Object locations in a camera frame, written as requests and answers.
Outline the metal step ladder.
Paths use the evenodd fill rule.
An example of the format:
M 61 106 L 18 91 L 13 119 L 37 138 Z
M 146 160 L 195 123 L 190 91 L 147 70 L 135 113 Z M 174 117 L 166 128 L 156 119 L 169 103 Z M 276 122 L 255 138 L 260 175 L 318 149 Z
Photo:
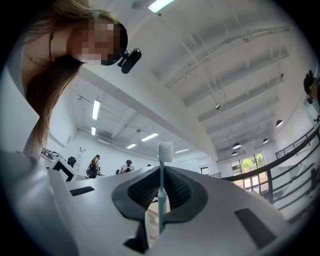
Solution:
M 79 169 L 80 169 L 80 166 L 81 166 L 81 162 L 82 162 L 82 158 L 83 158 L 83 155 L 84 155 L 85 151 L 86 151 L 85 148 L 80 147 L 78 152 L 77 152 L 77 155 L 76 155 L 76 158 L 75 158 L 75 163 L 74 163 L 74 166 L 73 166 L 73 168 L 77 172 L 79 172 Z

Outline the wooden table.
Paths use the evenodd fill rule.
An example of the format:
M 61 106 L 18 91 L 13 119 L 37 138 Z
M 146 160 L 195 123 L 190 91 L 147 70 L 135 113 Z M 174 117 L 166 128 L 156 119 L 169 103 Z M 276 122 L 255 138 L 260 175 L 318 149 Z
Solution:
M 320 205 L 320 122 L 275 155 L 275 161 L 226 180 L 258 193 L 294 223 Z

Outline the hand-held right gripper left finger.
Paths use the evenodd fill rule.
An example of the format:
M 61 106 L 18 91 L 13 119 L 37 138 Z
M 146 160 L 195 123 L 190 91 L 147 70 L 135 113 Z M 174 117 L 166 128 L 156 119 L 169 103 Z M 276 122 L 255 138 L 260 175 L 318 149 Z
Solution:
M 162 256 L 160 240 L 149 246 L 146 222 L 158 169 L 67 182 L 57 170 L 48 171 L 80 256 Z

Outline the pale blue toothbrush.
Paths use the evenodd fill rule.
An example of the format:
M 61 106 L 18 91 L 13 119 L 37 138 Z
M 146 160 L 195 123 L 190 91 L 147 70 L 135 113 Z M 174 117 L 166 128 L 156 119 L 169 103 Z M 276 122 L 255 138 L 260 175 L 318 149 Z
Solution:
M 164 215 L 166 206 L 166 193 L 164 189 L 165 162 L 172 162 L 174 157 L 174 145 L 172 142 L 160 142 L 158 144 L 159 160 L 159 191 L 158 191 L 158 220 L 159 234 L 164 230 Z

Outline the person's grey top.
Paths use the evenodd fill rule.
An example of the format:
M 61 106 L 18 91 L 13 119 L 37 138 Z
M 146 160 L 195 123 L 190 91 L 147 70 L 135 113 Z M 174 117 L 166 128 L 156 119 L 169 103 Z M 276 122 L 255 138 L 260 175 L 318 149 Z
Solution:
M 22 63 L 24 57 L 24 44 L 22 42 L 17 42 L 13 47 L 8 60 L 6 61 L 6 67 L 8 68 L 9 74 L 16 85 L 17 89 L 21 93 L 24 102 L 26 103 L 25 115 L 27 116 L 27 121 L 30 121 L 30 128 L 27 131 L 28 138 L 23 148 L 23 153 L 29 157 L 36 160 L 40 158 L 41 146 L 38 142 L 33 139 L 35 126 L 39 120 L 39 115 L 31 107 L 27 101 L 26 89 L 23 86 L 22 80 Z

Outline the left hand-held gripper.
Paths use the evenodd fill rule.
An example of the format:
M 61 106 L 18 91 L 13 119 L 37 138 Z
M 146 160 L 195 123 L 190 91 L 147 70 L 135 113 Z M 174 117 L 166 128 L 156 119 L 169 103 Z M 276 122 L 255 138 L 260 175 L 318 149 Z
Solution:
M 75 177 L 75 174 L 67 167 L 66 162 L 60 158 L 57 158 L 48 169 L 59 172 L 64 182 L 70 182 Z

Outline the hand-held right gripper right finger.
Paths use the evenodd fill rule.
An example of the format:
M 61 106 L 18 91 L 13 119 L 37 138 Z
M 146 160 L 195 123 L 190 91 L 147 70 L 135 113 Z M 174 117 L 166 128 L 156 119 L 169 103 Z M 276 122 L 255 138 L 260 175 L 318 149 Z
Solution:
M 202 185 L 206 205 L 192 220 L 168 223 L 149 256 L 275 256 L 294 229 L 255 191 L 230 181 L 175 168 Z

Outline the large framed window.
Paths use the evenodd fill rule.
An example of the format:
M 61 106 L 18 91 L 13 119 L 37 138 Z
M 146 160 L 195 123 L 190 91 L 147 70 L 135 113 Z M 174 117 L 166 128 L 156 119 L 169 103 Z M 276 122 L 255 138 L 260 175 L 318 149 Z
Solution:
M 262 151 L 247 158 L 232 161 L 230 164 L 233 176 L 252 172 L 266 165 Z M 233 183 L 245 189 L 247 192 L 256 191 L 257 193 L 264 193 L 268 191 L 268 177 L 266 172 L 246 179 L 237 180 Z

